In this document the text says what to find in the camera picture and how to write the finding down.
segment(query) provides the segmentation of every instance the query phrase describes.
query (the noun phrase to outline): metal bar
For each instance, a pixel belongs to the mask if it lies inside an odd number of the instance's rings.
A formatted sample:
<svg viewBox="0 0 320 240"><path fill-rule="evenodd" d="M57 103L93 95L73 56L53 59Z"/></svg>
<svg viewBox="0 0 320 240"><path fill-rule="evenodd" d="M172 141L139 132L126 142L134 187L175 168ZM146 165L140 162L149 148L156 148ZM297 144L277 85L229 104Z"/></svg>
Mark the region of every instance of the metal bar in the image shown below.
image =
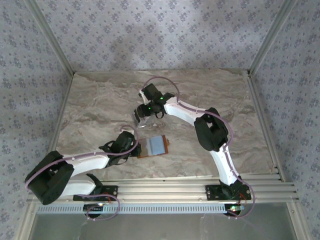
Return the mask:
<svg viewBox="0 0 320 240"><path fill-rule="evenodd" d="M271 174L242 174L242 179L245 181L251 180L280 180L280 175L278 173ZM174 181L179 183L183 182L191 182L195 181L219 181L219 176L186 176L186 177L161 177L161 178L135 178L135 179L115 179L115 180L103 180L103 183L131 183L134 181L135 183L162 183L162 182L170 182Z"/></svg>
<svg viewBox="0 0 320 240"><path fill-rule="evenodd" d="M252 95L255 111L258 114L258 118L259 118L259 121L260 121L260 124L262 127L265 141L267 143L267 146L268 146L270 154L271 154L272 161L275 165L277 165L279 175L280 175L283 183L285 183L287 181L287 179L286 179L285 173L282 169L281 161L279 159L279 155L278 155L276 148L275 148L275 143L271 137L270 129L267 125L267 118L266 118L265 113L263 112L261 100L257 95L257 92L258 92L257 88L256 88L255 84L253 83L251 77L248 81L248 85L249 85L249 89L250 89L250 92ZM290 218L291 218L297 239L298 240L305 240L305 239L311 240L311 239L313 239L313 237L311 236L309 226L307 224L306 217L303 213L301 203L298 201L298 196L296 197L295 201L287 202L287 207L288 207L288 211L290 214Z"/></svg>
<svg viewBox="0 0 320 240"><path fill-rule="evenodd" d="M297 0L284 0L282 3L278 14L276 15L268 33L266 34L257 54L250 65L250 73L253 75L258 70L259 66L265 59L271 45L275 41L278 33L280 32L282 26L287 20L292 8L296 4Z"/></svg>
<svg viewBox="0 0 320 240"><path fill-rule="evenodd" d="M102 211L91 211L90 214L110 214L117 210L117 204L105 204ZM226 213L225 205L216 203L195 204L128 204L120 206L119 214L222 214ZM83 204L52 204L40 206L38 214L84 214Z"/></svg>
<svg viewBox="0 0 320 240"><path fill-rule="evenodd" d="M15 240L29 239L38 206L39 204L35 202L27 205L25 213L23 214L24 217L21 219L20 226L17 228L19 231L17 231L14 236Z"/></svg>
<svg viewBox="0 0 320 240"><path fill-rule="evenodd" d="M42 30L42 33L44 34L46 40L49 42L52 50L54 51L56 57L60 61L62 67L65 69L69 77L72 77L74 75L74 72L72 70L72 67L63 52L61 46L58 43L58 40L54 33L52 32L45 16L41 12L41 9L38 5L38 3L35 0L24 0L25 4L29 8L31 14L33 15L35 21L39 25L40 29Z"/></svg>
<svg viewBox="0 0 320 240"><path fill-rule="evenodd" d="M60 135L61 124L62 124L62 118L63 118L64 112L65 112L68 96L69 96L70 89L71 89L71 86L72 86L72 82L73 82L73 77L70 80L68 88L67 88L67 90L65 92L65 96L64 96L64 99L63 99L63 102L62 102L62 106L60 108L59 117L58 117L57 123L55 125L55 129L54 129L54 132L53 132L53 138L52 138L52 140L50 142L50 145L49 145L49 152L56 150L56 147L57 147L57 143L58 143L58 139L59 139L59 135Z"/></svg>
<svg viewBox="0 0 320 240"><path fill-rule="evenodd" d="M257 203L295 202L298 200L296 188L292 182L281 182L279 179L248 180L252 186ZM104 183L118 185L118 199L122 203L207 203L205 185L219 184L217 180L192 179L166 180L119 180ZM72 203L71 197L58 199L55 203ZM236 200L217 200L210 203L236 203Z"/></svg>
<svg viewBox="0 0 320 240"><path fill-rule="evenodd" d="M272 135L271 135L271 132L270 132L270 128L267 125L268 121L267 121L265 113L263 112L261 100L257 95L257 89L256 89L256 87L255 87L255 85L254 85L254 83L253 83L251 78L248 81L248 85L249 85L249 90L251 92L252 100L253 100L253 103L254 103L254 106L255 106L255 111L257 113L258 119L260 121L260 125L262 127L262 132L263 132L263 135L264 135L264 139L265 139L266 144L267 144L267 146L269 148L269 151L270 151L271 159L273 161L273 164L277 165L277 169L279 171L280 178L283 181L285 181L285 173L284 173L284 171L283 171L283 169L281 167L281 162L279 160L279 156L278 156L278 153L276 151L276 145L275 145L274 140L271 137Z"/></svg>
<svg viewBox="0 0 320 240"><path fill-rule="evenodd" d="M292 225L298 240L312 240L311 232L304 217L300 202L288 202L287 204Z"/></svg>

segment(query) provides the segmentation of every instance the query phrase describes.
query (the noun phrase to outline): robotic arm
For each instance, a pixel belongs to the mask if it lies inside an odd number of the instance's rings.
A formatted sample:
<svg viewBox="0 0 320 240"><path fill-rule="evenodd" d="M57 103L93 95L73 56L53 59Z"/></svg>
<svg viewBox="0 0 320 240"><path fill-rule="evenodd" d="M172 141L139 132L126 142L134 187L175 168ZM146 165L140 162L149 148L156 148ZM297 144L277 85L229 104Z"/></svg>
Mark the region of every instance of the robotic arm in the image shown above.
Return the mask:
<svg viewBox="0 0 320 240"><path fill-rule="evenodd" d="M226 146L228 130L222 120L210 114L220 116L215 108L205 110L181 100L178 102L171 93L162 95L153 84L140 91L140 96L144 104L138 106L132 115L137 127L144 127L152 115L162 118L165 114L176 116L195 127L198 141L211 154L220 177L220 185L205 186L208 200L215 200L216 196L220 200L239 200L241 193L248 193L248 187L240 181ZM107 186L103 186L94 175L82 173L119 165L121 159L127 161L128 157L139 156L141 146L137 141L133 134L124 131L115 141L100 146L103 152L64 158L57 151L52 151L26 177L26 186L43 205L51 204L62 196L103 194Z"/></svg>
<svg viewBox="0 0 320 240"><path fill-rule="evenodd" d="M136 147L132 151L125 153L134 145ZM121 159L127 161L128 157L137 157L141 153L141 145L137 144L135 136L128 131L123 131L115 141L110 141L99 149L104 152L72 157L64 157L57 151L49 152L25 178L26 187L43 205L51 204L63 196L101 194L105 192L103 184L93 174L82 173L120 165Z"/></svg>
<svg viewBox="0 0 320 240"><path fill-rule="evenodd" d="M176 116L195 127L200 145L211 154L219 172L221 190L227 199L233 199L244 190L244 185L232 162L226 125L210 114L220 116L218 111L198 108L187 104L171 93L164 95L151 83L139 94L144 104L138 106L132 118L138 128L144 127L149 117L163 118L165 114Z"/></svg>

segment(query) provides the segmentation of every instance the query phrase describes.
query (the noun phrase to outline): marble tabletop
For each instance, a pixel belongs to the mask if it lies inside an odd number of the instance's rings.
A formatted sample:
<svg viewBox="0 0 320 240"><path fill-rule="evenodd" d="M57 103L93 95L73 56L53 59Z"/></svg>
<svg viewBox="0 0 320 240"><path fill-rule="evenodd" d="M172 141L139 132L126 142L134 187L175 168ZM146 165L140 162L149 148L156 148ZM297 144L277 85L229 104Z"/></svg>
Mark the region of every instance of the marble tabletop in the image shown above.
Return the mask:
<svg viewBox="0 0 320 240"><path fill-rule="evenodd" d="M230 154L237 171L265 174L273 162L254 109L248 88L248 75L242 70L188 69L75 74L63 113L57 150L63 155L95 151L115 140L120 127L133 124L132 111L142 104L138 96L152 76L173 80L180 98L193 106L216 108L234 131ZM175 88L163 79L153 83L164 94ZM131 157L120 166L94 170L100 180L218 176L211 155L199 144L195 129L174 116L154 118L139 129L140 138L165 135L168 154Z"/></svg>

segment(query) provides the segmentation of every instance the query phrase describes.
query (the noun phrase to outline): purple cable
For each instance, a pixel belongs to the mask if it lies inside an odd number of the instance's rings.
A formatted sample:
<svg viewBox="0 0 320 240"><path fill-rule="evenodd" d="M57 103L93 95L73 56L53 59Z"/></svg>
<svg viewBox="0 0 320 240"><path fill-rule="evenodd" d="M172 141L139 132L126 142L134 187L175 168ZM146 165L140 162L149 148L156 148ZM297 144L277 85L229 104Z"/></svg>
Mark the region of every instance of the purple cable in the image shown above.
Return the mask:
<svg viewBox="0 0 320 240"><path fill-rule="evenodd" d="M83 198L97 198L97 197L110 197L114 200L116 200L116 202L118 203L118 207L116 208L116 211L114 214L112 214L111 216L108 216L108 217L104 217L104 218L92 218L92 217L89 217L89 212L94 209L96 206L92 206L90 207L87 211L86 211L86 218L88 220L92 220L92 221L104 221L104 220L109 220L109 219L112 219L114 218L120 211L120 201L117 197L113 196L113 195L110 195L110 194L96 194L96 195L85 195L85 194L78 194L77 196L80 196L80 197L83 197Z"/></svg>
<svg viewBox="0 0 320 240"><path fill-rule="evenodd" d="M179 100L180 100L180 91L179 91L179 88L178 88L178 86L177 86L172 80L170 80L169 78L166 78L166 77L163 77L163 76L154 76L154 77L151 77L148 81L145 82L145 84L143 85L142 88L144 88L144 87L147 85L147 83L150 82L152 79L165 79L165 80L168 80L170 83L172 83L172 85L173 85L173 86L175 87L175 89L177 90L176 101L177 101L177 103L178 103L181 107L183 107L183 108L185 108L185 109L187 109L187 110L189 110L189 111L196 112L196 113L204 113L204 114L211 115L211 116L213 116L213 117L221 120L221 121L226 125L226 127L227 127L227 129L228 129L228 131L229 131L229 133L230 133L230 139L229 139L229 141L225 144L225 146L223 147L223 151L224 151L224 153L225 153L226 161L227 161L227 163L228 163L229 168L231 169L232 174L233 174L242 184L247 185L248 188L250 189L250 191L252 192L252 206L251 206L250 210L249 210L246 214L244 214L244 215L242 215L242 216L237 216L236 214L234 214L234 213L231 212L231 211L227 211L227 212L230 213L230 214L232 214L232 215L234 215L235 218L239 218L239 219L248 216L248 215L252 212L252 210L254 209L254 206L255 206L255 203L256 203L256 195L255 195L255 192L254 192L253 188L251 187L251 185L250 185L249 183L243 181L243 180L236 174L234 168L231 166L230 159L229 159L228 154L227 154L227 152L226 152L226 148L232 143L232 141L233 141L233 139L234 139L234 131L233 131L233 129L231 128L230 124L229 124L224 118L222 118L221 116L219 116L219 115L217 115L217 114L215 114L215 113L212 113L212 112L209 112L209 111L203 111L203 110L193 109L193 108L191 108L191 107L185 106L185 105L183 105L182 103L180 103L180 102L179 102Z"/></svg>
<svg viewBox="0 0 320 240"><path fill-rule="evenodd" d="M138 135L138 132L137 130L133 127L133 126L130 126L130 125L123 125L121 128L120 128L120 131L125 128L125 127L129 127L131 128L133 131L134 131L134 135L135 135L135 138L136 138L136 141L135 141L135 144L133 145L133 147L131 149L129 149L128 151L124 151L124 152L120 152L120 153L112 153L112 152L90 152L90 153L84 153L84 154L80 154L80 155L77 155L77 156L70 156L70 157L66 157L66 158L62 158L62 159L59 159L59 160L56 160L56 161L53 161L51 163L49 163L48 165L42 167L40 170L38 170L35 174L33 174L29 179L28 181L26 181L24 187L25 189L29 190L28 186L29 184L31 183L32 180L34 180L39 174L41 174L44 170L50 168L51 166L55 165L55 164L58 164L58 163L61 163L61 162L64 162L64 161L67 161L67 160L77 160L77 159L81 159L81 158L86 158L86 157L91 157L91 156L108 156L108 155L112 155L112 156L122 156L122 155L125 155L125 154L128 154L130 153L131 151L133 151L136 146L138 145L138 140L139 140L139 135Z"/></svg>

